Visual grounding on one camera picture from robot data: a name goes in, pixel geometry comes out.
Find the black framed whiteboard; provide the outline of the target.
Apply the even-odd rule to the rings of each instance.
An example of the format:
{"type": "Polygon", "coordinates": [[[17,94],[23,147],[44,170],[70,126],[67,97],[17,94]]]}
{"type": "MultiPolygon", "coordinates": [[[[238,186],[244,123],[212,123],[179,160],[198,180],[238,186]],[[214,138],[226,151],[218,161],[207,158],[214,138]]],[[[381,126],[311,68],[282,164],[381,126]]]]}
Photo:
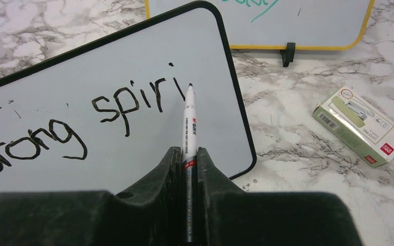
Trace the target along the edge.
{"type": "Polygon", "coordinates": [[[219,10],[192,2],[0,79],[0,192],[119,193],[181,147],[227,177],[257,161],[219,10]]]}

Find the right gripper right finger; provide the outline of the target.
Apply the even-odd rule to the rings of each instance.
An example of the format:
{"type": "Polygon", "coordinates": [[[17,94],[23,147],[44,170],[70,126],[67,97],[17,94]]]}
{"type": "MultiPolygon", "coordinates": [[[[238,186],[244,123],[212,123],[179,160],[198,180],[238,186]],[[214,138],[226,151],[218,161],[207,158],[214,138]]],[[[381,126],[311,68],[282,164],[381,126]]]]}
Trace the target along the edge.
{"type": "Polygon", "coordinates": [[[361,245],[345,203],[326,192],[246,192],[198,150],[202,245],[361,245]]]}

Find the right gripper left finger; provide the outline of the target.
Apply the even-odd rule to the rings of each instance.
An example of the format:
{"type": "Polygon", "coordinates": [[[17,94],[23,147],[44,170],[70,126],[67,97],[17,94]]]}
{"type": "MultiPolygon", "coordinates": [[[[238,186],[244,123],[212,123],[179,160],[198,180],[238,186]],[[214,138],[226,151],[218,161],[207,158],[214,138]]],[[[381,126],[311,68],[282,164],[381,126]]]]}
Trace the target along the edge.
{"type": "Polygon", "coordinates": [[[127,189],[0,193],[0,245],[176,245],[181,151],[127,189]]]}

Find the black white marker pen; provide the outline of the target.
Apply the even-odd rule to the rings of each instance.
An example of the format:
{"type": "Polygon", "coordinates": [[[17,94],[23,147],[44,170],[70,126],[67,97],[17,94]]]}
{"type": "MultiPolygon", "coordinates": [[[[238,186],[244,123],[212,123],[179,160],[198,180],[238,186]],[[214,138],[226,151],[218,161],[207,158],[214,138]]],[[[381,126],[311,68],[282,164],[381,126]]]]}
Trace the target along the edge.
{"type": "Polygon", "coordinates": [[[188,85],[183,119],[182,178],[184,189],[184,236],[181,245],[198,245],[198,167],[196,109],[193,84],[188,85]]]}

